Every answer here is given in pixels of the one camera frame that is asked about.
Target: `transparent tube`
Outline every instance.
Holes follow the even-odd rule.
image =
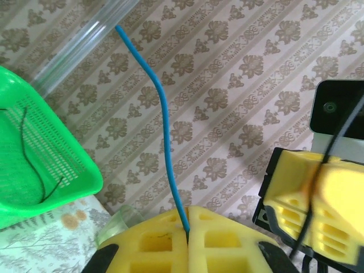
[[[108,0],[30,84],[43,98],[48,96],[138,2]]]

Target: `black cable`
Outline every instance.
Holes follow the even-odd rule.
[[[327,264],[317,261],[317,273],[329,273]]]
[[[56,186],[53,188],[53,190],[51,190],[51,192],[46,196],[46,185],[44,184],[44,181],[43,181],[42,177],[40,176],[40,173],[36,170],[34,165],[31,163],[30,159],[28,158],[26,150],[25,150],[24,123],[25,123],[25,117],[26,117],[27,113],[28,113],[28,107],[25,107],[22,120],[20,121],[20,141],[22,143],[23,156],[24,156],[26,162],[29,164],[29,166],[33,169],[33,171],[37,175],[37,177],[40,181],[40,184],[42,185],[42,199],[40,200],[39,203],[43,203],[46,199],[48,199],[54,193],[54,191],[57,189],[57,187],[61,184],[61,182],[63,180],[63,176],[60,178],[59,182],[56,184]]]
[[[302,261],[302,270],[301,273],[309,273],[309,265],[312,261],[312,257],[305,255]]]
[[[293,259],[295,257],[295,255],[297,254],[298,249],[301,246],[301,244],[304,240],[304,237],[308,231],[308,228],[311,224],[311,221],[313,218],[312,196],[313,196],[313,193],[315,192],[317,179],[319,177],[322,166],[329,161],[330,153],[331,153],[332,149],[334,149],[335,145],[337,144],[338,139],[345,135],[345,133],[348,130],[348,128],[350,127],[351,123],[353,123],[353,121],[356,118],[356,116],[358,115],[358,113],[364,107],[364,89],[362,89],[360,91],[359,97],[355,100],[355,102],[356,103],[355,103],[355,105],[353,105],[352,109],[350,109],[350,111],[348,111],[347,115],[345,115],[344,118],[341,119],[339,126],[337,127],[337,131],[332,136],[330,143],[326,148],[324,157],[323,157],[321,163],[318,165],[318,168],[313,176],[311,186],[309,187],[309,192],[308,192],[307,215],[306,215],[305,221],[303,223],[301,232],[295,242],[295,245],[292,248],[291,253],[289,254],[290,259]]]

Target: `green basket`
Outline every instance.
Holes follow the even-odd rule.
[[[42,181],[48,195],[41,202]],[[0,67],[0,229],[78,198],[97,193],[102,176],[96,164],[38,93]]]

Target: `blue cable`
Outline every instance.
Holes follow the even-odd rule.
[[[147,62],[143,59],[143,57],[139,54],[137,49],[133,46],[129,37],[126,35],[122,27],[116,26],[116,31],[119,33],[120,38],[124,41],[126,47],[129,49],[131,54],[134,56],[136,61],[140,64],[140,66],[144,69],[144,71],[148,74],[149,78],[154,83],[159,99],[160,105],[162,107],[162,120],[163,120],[163,135],[164,135],[164,159],[166,161],[166,170],[167,177],[169,181],[169,187],[171,188],[173,199],[175,200],[178,214],[181,218],[183,228],[186,232],[187,241],[189,234],[189,223],[187,219],[186,212],[183,208],[183,204],[181,198],[178,194],[177,185],[175,181],[175,177],[173,175],[173,167],[172,167],[172,158],[171,158],[171,144],[169,139],[169,115],[168,115],[168,104],[166,94],[163,90],[162,84],[160,83],[157,75],[151,69],[151,67],[147,64]]]

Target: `damask pattern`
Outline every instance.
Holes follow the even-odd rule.
[[[100,7],[93,0],[7,1],[0,63],[31,77]],[[141,0],[120,24],[160,77],[186,205],[247,224],[274,147],[311,147],[317,84],[364,78],[364,3],[355,0]],[[47,97],[97,162],[112,213],[174,208],[158,94],[112,31]]]

